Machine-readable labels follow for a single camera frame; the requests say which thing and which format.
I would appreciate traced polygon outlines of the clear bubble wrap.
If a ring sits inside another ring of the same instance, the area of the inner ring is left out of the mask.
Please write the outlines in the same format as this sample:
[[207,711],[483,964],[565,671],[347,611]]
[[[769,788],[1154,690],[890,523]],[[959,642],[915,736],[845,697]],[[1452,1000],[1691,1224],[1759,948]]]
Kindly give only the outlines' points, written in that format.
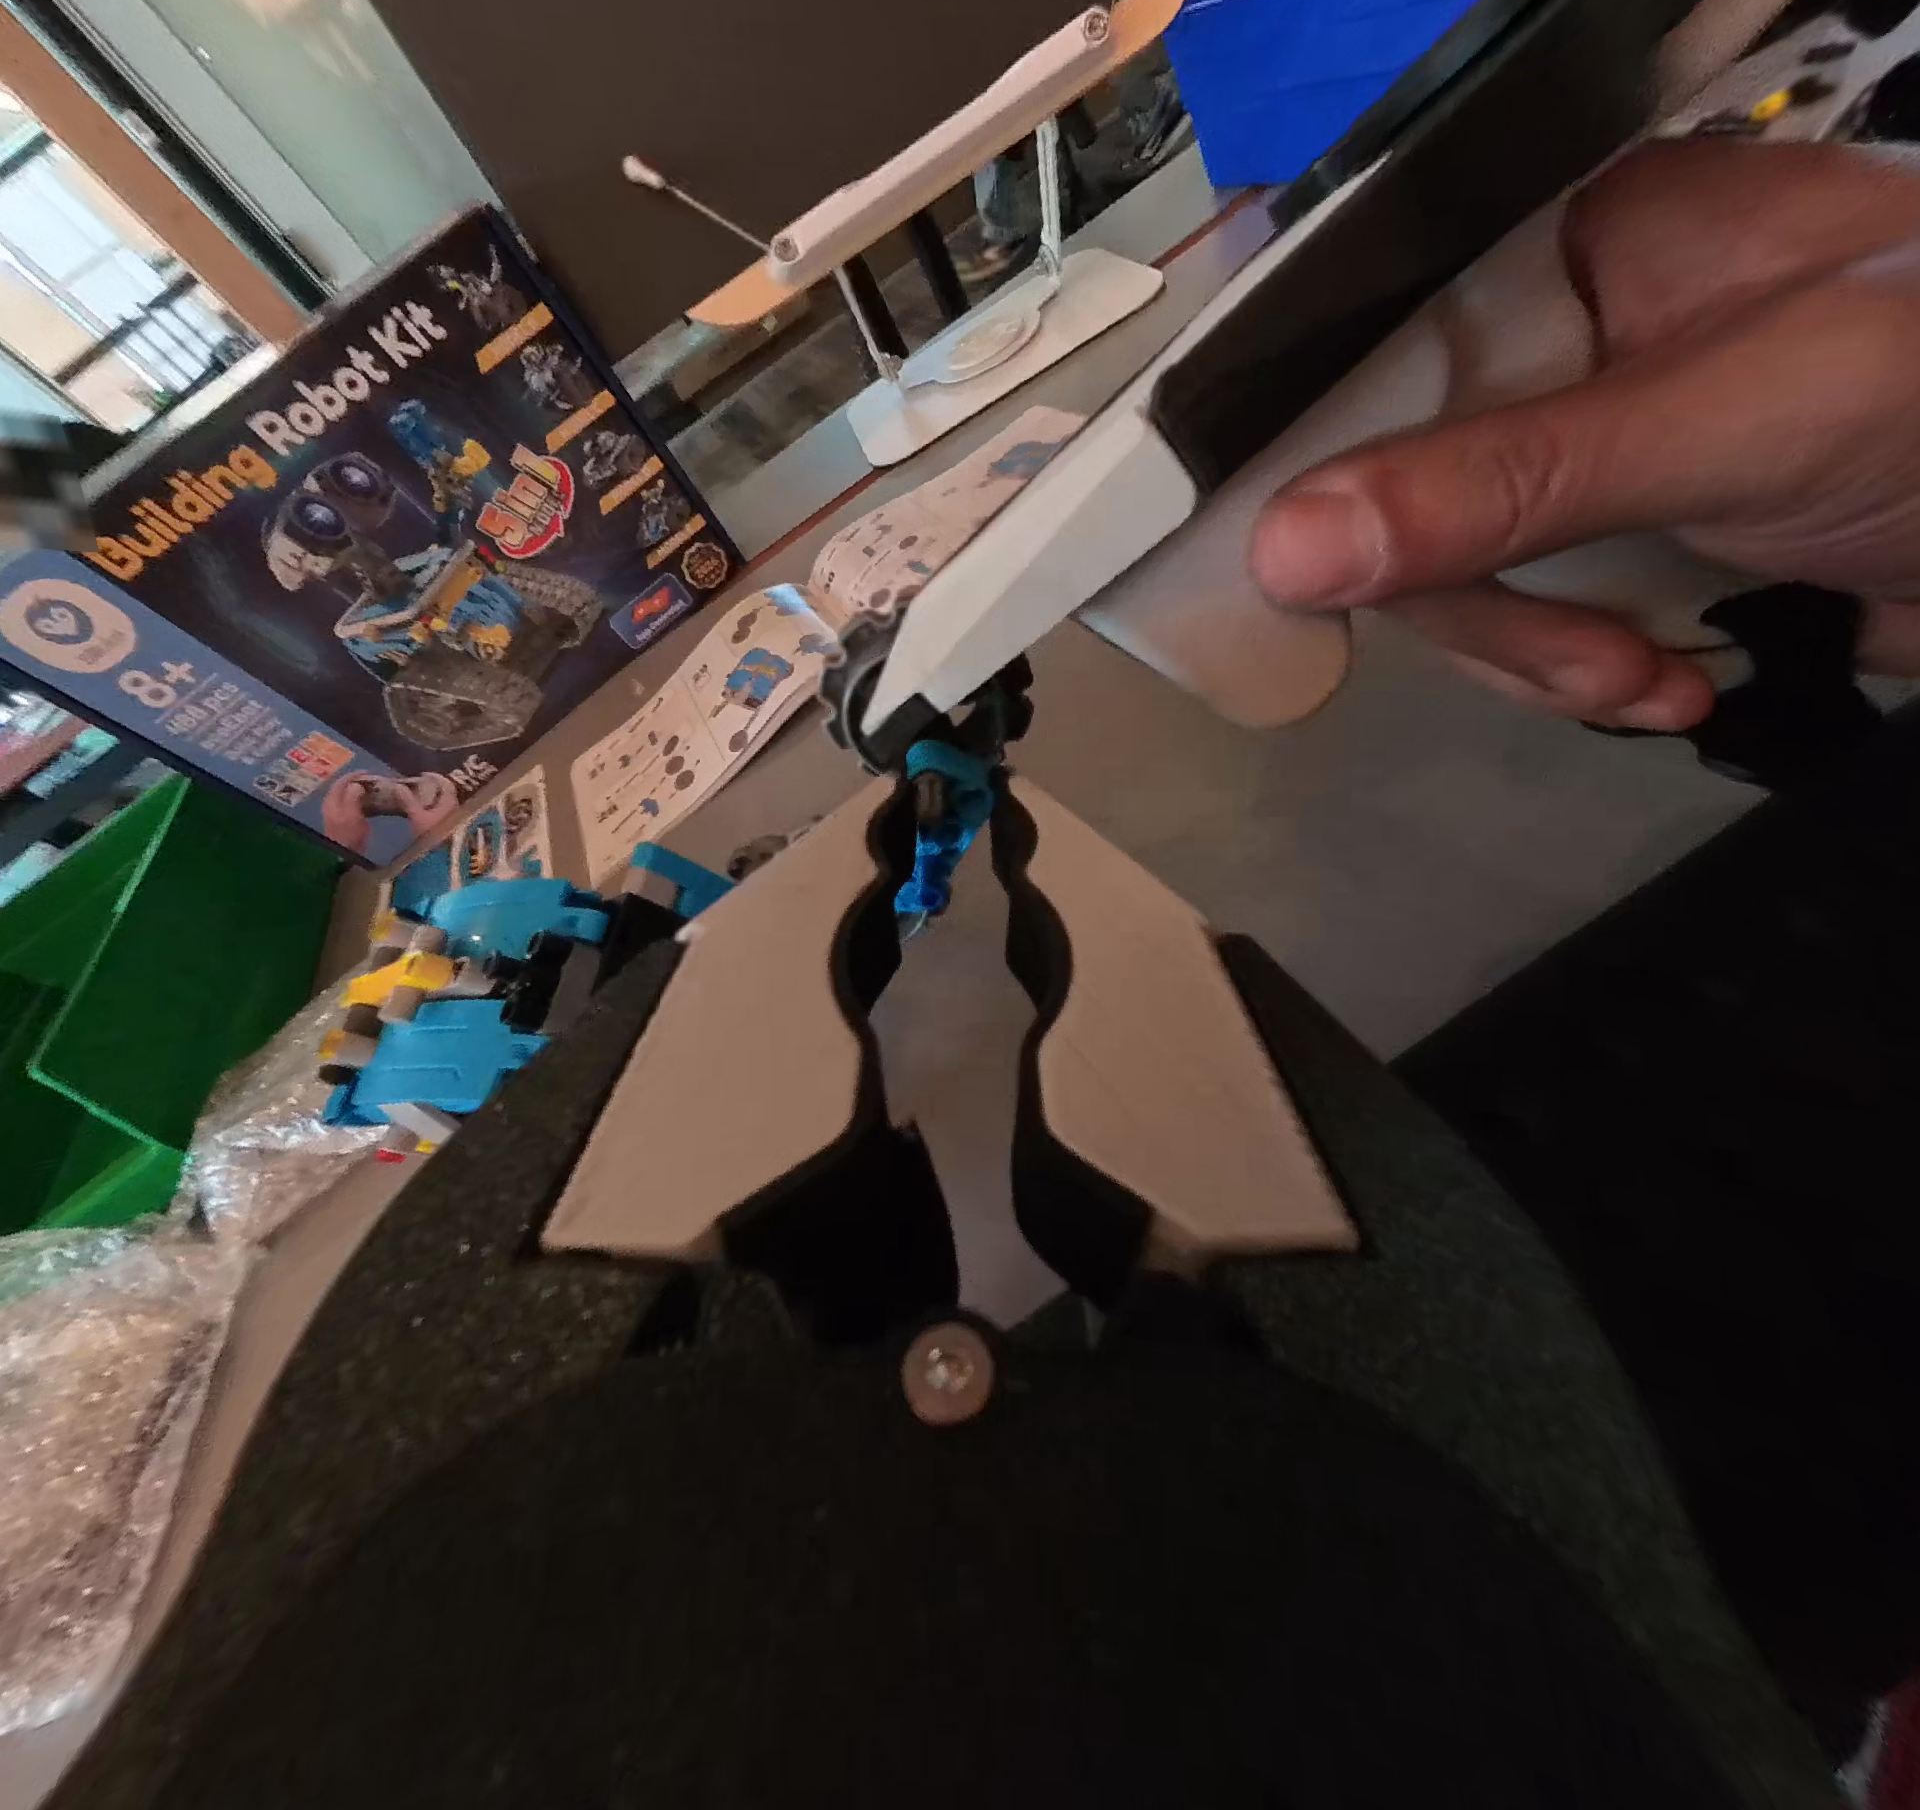
[[3,1239],[3,1737],[67,1716],[121,1659],[239,1295],[371,1151],[374,1128],[322,1118],[343,997],[215,1085],[161,1210]]

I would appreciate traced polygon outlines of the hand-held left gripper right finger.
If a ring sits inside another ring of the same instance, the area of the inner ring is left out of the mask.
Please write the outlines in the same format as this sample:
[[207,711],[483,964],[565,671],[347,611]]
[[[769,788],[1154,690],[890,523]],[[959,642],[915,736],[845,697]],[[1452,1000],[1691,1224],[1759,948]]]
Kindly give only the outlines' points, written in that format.
[[1357,1224],[1255,1015],[1275,967],[1024,775],[990,823],[1024,1000],[1018,1234],[1096,1313],[1225,1270],[1357,1258]]

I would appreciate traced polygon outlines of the blue brick toy robot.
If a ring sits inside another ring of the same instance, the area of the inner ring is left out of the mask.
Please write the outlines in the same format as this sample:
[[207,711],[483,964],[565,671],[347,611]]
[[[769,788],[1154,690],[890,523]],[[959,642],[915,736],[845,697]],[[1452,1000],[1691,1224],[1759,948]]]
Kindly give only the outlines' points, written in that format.
[[629,961],[736,884],[736,869],[640,845],[608,896],[514,873],[377,914],[370,958],[319,1040],[322,1121],[380,1128],[385,1164],[437,1151]]

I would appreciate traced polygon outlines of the grey gear with blue connector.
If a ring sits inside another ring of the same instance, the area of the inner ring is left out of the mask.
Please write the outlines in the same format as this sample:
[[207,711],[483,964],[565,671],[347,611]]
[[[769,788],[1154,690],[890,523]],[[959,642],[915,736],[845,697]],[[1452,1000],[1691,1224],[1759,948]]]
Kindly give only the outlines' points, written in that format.
[[956,866],[990,826],[1003,750],[1030,727],[1035,671],[1024,654],[1002,665],[962,697],[962,714],[911,715],[893,741],[862,732],[871,694],[900,633],[906,604],[890,611],[856,611],[833,635],[817,697],[824,736],[871,775],[897,775],[915,799],[915,863],[893,896],[900,946],[951,906]]

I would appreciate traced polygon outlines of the white desk lamp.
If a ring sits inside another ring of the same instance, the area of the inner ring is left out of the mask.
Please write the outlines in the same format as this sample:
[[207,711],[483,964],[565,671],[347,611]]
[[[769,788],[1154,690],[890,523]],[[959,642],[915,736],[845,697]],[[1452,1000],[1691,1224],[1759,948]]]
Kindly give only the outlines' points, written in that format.
[[877,383],[851,396],[845,416],[863,462],[883,471],[959,431],[1163,293],[1157,265],[1129,264],[1106,247],[1067,247],[1058,150],[1063,111],[1160,40],[1181,6],[1182,0],[1111,0],[1073,15],[969,104],[866,176],[830,191],[771,238],[754,238],[637,156],[626,156],[619,171],[635,188],[693,208],[757,252],[741,274],[687,311],[696,322],[741,329],[824,278],[850,296],[850,270],[871,241],[906,226],[985,158],[1035,134],[1038,261],[911,355],[883,346],[877,322],[856,317]]

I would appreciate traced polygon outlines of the robot kit box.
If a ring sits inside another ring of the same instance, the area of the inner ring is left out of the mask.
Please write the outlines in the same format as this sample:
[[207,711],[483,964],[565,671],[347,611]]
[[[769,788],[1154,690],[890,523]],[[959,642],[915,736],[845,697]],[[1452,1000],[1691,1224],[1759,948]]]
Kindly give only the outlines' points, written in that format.
[[3,562],[3,678],[385,869],[739,569],[474,205]]

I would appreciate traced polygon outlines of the person's right hand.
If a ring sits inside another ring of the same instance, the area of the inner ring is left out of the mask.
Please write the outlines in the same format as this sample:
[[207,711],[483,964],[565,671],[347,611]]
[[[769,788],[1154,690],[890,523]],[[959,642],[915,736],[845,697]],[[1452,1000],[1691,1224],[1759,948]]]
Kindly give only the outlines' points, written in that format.
[[1862,675],[1917,678],[1917,162],[1884,146],[1641,143],[1562,219],[1594,369],[1334,456],[1257,517],[1287,611],[1383,611],[1562,718],[1677,735],[1708,678],[1501,577],[1662,530],[1770,584],[1856,598]]

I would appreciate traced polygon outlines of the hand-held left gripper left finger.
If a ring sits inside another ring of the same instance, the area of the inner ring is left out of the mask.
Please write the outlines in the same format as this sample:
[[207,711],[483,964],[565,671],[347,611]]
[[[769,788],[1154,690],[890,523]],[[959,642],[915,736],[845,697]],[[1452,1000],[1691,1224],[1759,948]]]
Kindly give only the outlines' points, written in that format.
[[686,926],[543,1254],[751,1270],[818,1339],[956,1309],[948,1203],[871,1022],[911,866],[915,796],[862,785]]

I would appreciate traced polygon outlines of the instruction booklet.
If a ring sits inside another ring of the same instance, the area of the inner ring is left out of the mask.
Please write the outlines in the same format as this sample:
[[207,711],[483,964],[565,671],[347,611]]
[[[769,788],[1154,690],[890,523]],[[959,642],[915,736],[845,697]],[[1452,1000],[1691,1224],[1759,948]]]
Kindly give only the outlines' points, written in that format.
[[726,785],[817,694],[841,633],[920,593],[1081,423],[1069,408],[1024,407],[939,477],[836,529],[802,583],[726,605],[686,663],[571,765],[589,878],[610,878]]

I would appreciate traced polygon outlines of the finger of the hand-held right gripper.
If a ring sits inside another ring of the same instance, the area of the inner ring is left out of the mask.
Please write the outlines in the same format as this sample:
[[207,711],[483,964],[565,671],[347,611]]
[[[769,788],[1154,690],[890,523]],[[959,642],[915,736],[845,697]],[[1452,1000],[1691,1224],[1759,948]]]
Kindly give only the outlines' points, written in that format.
[[1103,408],[908,604],[857,715],[942,715],[1178,530],[1202,492],[1142,399]]

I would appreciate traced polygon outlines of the blue storage bin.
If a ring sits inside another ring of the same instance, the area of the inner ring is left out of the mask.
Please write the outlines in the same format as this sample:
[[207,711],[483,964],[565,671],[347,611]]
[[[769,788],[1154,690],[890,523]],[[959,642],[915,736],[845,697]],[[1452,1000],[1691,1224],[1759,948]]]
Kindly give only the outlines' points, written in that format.
[[1212,191],[1295,182],[1474,0],[1187,0],[1166,55]]

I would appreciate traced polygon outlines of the green storage bin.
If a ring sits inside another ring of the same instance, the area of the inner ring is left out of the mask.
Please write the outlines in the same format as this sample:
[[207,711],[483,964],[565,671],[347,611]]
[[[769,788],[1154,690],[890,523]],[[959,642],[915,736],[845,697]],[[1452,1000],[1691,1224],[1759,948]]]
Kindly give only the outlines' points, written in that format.
[[170,775],[3,906],[3,1233],[170,1206],[215,1082],[306,1003],[343,863]]

